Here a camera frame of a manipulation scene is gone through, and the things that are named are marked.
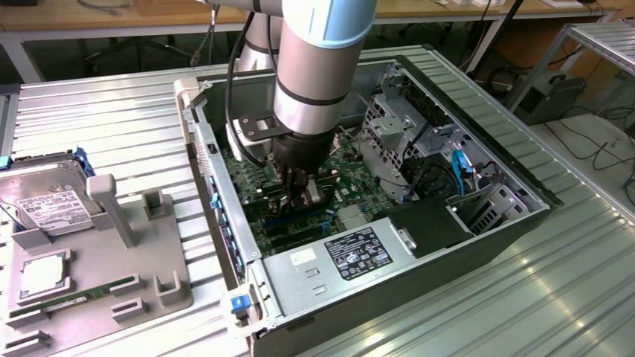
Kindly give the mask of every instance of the hard drive label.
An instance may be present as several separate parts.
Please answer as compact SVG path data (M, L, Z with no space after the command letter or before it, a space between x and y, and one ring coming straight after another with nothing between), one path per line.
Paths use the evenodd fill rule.
M73 190L16 201L43 231L64 228L91 220Z
M326 242L324 246L344 280L394 262L371 227Z

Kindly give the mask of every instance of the robotic arm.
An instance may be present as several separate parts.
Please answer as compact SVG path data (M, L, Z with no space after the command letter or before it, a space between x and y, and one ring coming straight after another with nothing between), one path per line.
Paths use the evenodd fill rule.
M215 0L215 3L256 12L245 24L249 27L241 70L260 67L255 58L257 54L264 58L261 55L269 50L267 16L283 15L273 115L268 121L276 134L269 139L289 199L304 197L301 205L309 206L319 201L315 180L331 151L363 39L374 24L376 0ZM271 21L273 49L280 20L272 17ZM228 124L236 119L229 116ZM245 152L236 128L228 125L228 131L233 131L235 146L243 146L240 151ZM244 128L241 132L253 135ZM253 136L261 140L260 133Z

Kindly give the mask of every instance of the floor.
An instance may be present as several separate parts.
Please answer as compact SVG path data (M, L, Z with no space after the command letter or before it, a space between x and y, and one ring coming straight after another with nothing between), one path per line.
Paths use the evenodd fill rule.
M455 23L450 33L443 31L443 24L426 24L412 26L406 33L400 33L406 25L390 25L386 35L379 36L379 26L371 31L366 39L364 48L387 48L403 45L432 44L440 53L452 61L458 62L463 55L464 60L471 54L475 45L474 36L468 33L468 24ZM188 52L195 52L203 40L203 34L176 35L176 47ZM212 63L225 63L228 59L229 42L237 37L237 33L217 33L215 36L215 48L212 51ZM155 39L165 42L167 36ZM109 46L108 39L85 40L88 52L92 54ZM88 74L84 68L80 44L76 40L33 41L25 46L47 80L69 80L73 78L125 74L137 71L137 60L133 48L112 54L97 61L95 73ZM200 65L207 64L207 47L203 49ZM143 58L144 71L157 71L188 66L188 58L168 54L157 49L145 50ZM11 61L0 49L0 84L19 83L20 77L11 65Z

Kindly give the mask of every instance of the sticker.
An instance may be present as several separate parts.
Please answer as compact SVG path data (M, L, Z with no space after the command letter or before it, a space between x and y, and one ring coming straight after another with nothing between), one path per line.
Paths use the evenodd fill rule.
M316 258L316 253L313 252L313 249L309 248L289 254L288 257L291 258L293 266L297 266L301 263L311 262Z
M73 190L21 199L16 204L43 231L91 221L87 208Z
M344 280L394 262L371 227L326 242L324 246Z

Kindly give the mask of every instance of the warning label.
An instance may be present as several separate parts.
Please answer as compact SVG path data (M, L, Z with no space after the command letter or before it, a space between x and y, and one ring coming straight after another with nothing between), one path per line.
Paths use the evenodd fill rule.
M324 245L344 280L352 280L394 262L371 227Z
M43 231L64 228L91 220L77 193L64 191L16 202Z

